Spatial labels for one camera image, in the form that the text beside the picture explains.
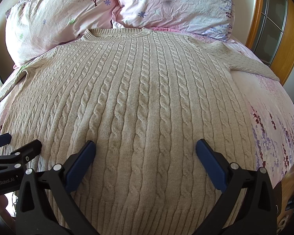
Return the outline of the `person's left hand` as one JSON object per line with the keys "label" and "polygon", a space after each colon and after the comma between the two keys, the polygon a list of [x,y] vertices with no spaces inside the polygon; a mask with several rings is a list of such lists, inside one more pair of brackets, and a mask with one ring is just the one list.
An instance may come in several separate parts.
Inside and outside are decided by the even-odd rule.
{"label": "person's left hand", "polygon": [[15,232],[15,220],[13,217],[9,214],[9,212],[6,210],[6,207],[8,205],[8,199],[5,195],[0,195],[0,215],[3,218],[3,220],[6,222],[8,227]]}

